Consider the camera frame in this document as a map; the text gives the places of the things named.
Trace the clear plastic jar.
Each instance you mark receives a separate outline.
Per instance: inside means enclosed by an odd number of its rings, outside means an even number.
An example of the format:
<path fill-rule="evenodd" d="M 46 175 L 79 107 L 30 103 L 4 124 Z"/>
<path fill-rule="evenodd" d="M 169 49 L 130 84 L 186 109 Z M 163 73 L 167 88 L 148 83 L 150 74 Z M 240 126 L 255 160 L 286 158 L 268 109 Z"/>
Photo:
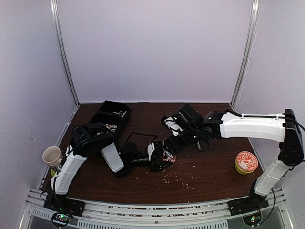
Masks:
<path fill-rule="evenodd" d="M 162 160 L 165 161 L 165 162 L 169 162 L 171 164 L 175 164 L 176 155 L 172 155 L 169 152 L 165 152 L 164 155 L 162 156 Z"/>

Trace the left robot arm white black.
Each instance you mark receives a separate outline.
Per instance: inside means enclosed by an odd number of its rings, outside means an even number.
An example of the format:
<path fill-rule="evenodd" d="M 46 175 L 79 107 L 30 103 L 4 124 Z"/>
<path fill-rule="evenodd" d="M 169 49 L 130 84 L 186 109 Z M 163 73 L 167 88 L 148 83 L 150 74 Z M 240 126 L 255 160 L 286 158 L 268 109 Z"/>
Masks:
<path fill-rule="evenodd" d="M 176 157 L 164 149 L 156 135 L 152 135 L 153 141 L 146 151 L 141 152 L 130 140 L 119 147 L 116 143 L 119 131 L 102 122 L 73 130 L 70 144 L 62 154 L 63 160 L 57 165 L 58 171 L 47 186 L 49 202 L 58 212 L 68 208 L 68 200 L 64 197 L 69 186 L 84 161 L 93 154 L 101 153 L 117 178 L 125 177 L 134 167 L 149 167 L 151 172 L 159 172 L 175 163 Z"/>

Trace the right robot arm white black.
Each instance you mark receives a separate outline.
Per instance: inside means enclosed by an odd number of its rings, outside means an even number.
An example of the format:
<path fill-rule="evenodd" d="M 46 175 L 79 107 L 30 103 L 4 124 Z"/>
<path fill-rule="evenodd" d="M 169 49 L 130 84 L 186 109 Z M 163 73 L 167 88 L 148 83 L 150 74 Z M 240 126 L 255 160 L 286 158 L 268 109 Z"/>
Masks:
<path fill-rule="evenodd" d="M 258 138 L 279 143 L 279 153 L 267 170 L 254 182 L 244 200 L 247 210 L 255 210 L 288 170 L 304 160 L 302 131 L 292 109 L 277 114 L 238 114 L 226 110 L 212 111 L 202 117 L 189 104 L 172 116 L 164 116 L 161 123 L 173 136 L 164 140 L 164 149 L 178 154 L 200 141 L 222 138 Z"/>

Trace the black three-compartment candy bin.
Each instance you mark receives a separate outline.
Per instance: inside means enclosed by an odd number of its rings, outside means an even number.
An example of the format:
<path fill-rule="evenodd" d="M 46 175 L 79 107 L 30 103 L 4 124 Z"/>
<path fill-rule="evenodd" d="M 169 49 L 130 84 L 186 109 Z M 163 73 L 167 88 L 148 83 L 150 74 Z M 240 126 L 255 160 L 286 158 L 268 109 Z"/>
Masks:
<path fill-rule="evenodd" d="M 105 100 L 89 123 L 102 122 L 118 137 L 131 113 L 132 110 L 127 104 Z"/>

